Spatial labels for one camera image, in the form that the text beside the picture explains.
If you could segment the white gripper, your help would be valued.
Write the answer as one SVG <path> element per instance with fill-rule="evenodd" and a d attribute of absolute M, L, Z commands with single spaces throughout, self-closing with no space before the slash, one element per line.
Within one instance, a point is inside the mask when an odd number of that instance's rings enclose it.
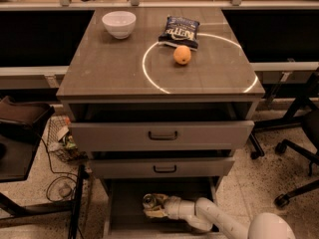
<path fill-rule="evenodd" d="M 168 197 L 166 194 L 153 193 L 153 197 L 157 204 L 163 204 L 164 210 L 157 206 L 152 209 L 145 209 L 144 213 L 149 218 L 164 218 L 178 220 L 179 219 L 179 206 L 181 198 L 176 196 Z"/>

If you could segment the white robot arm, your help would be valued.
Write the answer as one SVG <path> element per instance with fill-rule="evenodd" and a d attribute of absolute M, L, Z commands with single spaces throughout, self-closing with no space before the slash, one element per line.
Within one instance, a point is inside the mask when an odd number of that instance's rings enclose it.
<path fill-rule="evenodd" d="M 201 231 L 208 232 L 215 225 L 228 239 L 296 239 L 292 228 L 278 215 L 258 214 L 249 227 L 245 227 L 203 197 L 189 201 L 177 196 L 149 193 L 143 198 L 143 207 L 147 217 L 184 220 Z"/>

